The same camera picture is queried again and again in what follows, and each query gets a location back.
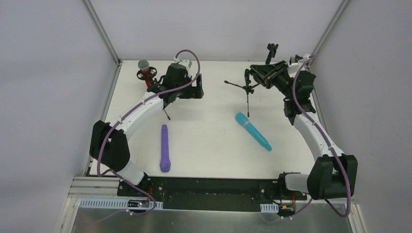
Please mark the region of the black tripod clip stand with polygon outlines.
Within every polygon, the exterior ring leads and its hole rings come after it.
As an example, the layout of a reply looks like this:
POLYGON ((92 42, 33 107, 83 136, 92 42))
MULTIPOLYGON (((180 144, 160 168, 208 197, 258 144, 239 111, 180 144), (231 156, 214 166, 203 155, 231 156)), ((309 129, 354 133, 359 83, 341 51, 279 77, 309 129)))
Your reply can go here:
POLYGON ((245 85, 244 86, 240 86, 238 84, 235 83, 231 83, 227 80, 224 80, 225 84, 229 84, 235 87, 239 87, 241 89, 243 89, 246 93, 246 99, 247 99, 247 117, 250 117, 250 104, 249 104, 249 95, 254 93, 254 88, 257 87, 259 84, 255 84, 255 85, 251 85, 251 80, 250 80, 250 71, 249 69, 246 69, 244 71, 244 80, 245 80, 245 85))

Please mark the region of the black round-base mic stand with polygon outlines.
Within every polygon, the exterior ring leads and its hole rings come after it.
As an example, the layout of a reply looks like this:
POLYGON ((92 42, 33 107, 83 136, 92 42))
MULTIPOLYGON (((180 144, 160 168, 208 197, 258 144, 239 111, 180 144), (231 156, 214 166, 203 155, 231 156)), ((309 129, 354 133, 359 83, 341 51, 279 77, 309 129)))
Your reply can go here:
POLYGON ((269 43, 268 45, 267 45, 267 49, 268 49, 268 55, 267 55, 267 58, 266 58, 266 60, 265 60, 265 64, 266 65, 269 65, 270 64, 270 62, 271 62, 271 60, 272 60, 272 58, 274 58, 275 57, 275 55, 276 55, 276 52, 277 52, 277 49, 278 49, 278 44, 274 44, 274 43, 269 43))

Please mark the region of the teal toy microphone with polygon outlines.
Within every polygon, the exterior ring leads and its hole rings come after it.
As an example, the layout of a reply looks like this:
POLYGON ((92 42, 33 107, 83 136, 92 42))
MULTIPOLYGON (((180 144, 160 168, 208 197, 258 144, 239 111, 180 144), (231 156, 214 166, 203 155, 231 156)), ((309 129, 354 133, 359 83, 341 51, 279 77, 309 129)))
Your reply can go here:
POLYGON ((249 118, 243 113, 237 113, 235 120, 267 151, 272 151, 272 146, 260 131, 250 122, 249 118))

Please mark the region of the red glitter microphone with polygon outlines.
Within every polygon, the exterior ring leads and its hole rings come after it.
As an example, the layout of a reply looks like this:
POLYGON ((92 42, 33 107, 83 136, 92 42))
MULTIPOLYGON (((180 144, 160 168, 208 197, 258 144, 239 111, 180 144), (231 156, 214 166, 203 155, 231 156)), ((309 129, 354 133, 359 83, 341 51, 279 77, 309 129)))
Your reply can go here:
POLYGON ((144 81, 147 88, 150 88, 153 83, 153 75, 149 62, 147 60, 140 60, 138 62, 138 68, 139 71, 137 72, 137 78, 144 81))

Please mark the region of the purple toy microphone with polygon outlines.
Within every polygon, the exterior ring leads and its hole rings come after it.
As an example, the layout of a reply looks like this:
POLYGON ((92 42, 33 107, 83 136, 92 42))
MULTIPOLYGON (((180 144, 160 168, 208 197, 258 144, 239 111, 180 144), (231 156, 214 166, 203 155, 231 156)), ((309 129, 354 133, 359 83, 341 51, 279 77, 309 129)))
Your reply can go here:
POLYGON ((161 159, 160 159, 161 172, 169 172, 171 169, 170 152, 169 152, 169 133, 166 124, 161 128, 161 159))

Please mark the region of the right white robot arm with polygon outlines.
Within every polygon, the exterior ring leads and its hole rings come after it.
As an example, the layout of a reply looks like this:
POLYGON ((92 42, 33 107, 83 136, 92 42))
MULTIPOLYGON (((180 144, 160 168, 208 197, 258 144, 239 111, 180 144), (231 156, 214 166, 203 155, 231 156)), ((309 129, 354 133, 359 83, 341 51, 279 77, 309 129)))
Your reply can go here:
POLYGON ((270 65, 251 65, 249 75, 267 89, 276 87, 284 95, 284 114, 300 132, 314 159, 308 175, 289 172, 280 174, 282 188, 301 192, 315 200, 351 198, 355 191, 358 161, 343 152, 322 127, 310 95, 316 76, 299 66, 295 77, 282 61, 270 65))

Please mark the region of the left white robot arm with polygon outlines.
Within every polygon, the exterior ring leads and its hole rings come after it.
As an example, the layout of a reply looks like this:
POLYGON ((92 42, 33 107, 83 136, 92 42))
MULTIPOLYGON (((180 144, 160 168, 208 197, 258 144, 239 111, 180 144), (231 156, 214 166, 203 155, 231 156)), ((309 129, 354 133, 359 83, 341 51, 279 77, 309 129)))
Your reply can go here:
POLYGON ((178 60, 168 66, 160 80, 150 78, 150 86, 138 104, 109 122, 93 125, 89 155, 133 185, 146 176, 130 160, 128 141, 145 121, 164 110, 176 99, 201 99, 204 95, 201 74, 190 76, 190 60, 178 60))

